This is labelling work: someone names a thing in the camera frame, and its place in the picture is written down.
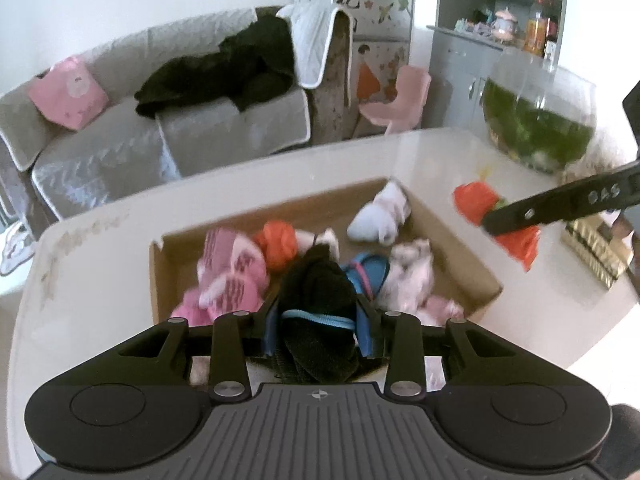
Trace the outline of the right hand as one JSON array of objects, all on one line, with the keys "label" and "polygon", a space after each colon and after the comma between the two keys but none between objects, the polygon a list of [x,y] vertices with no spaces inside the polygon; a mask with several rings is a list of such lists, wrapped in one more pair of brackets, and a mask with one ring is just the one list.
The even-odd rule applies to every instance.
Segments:
[{"label": "right hand", "polygon": [[628,268],[635,289],[639,289],[639,207],[622,211],[613,224],[617,236],[629,240],[634,258]]}]

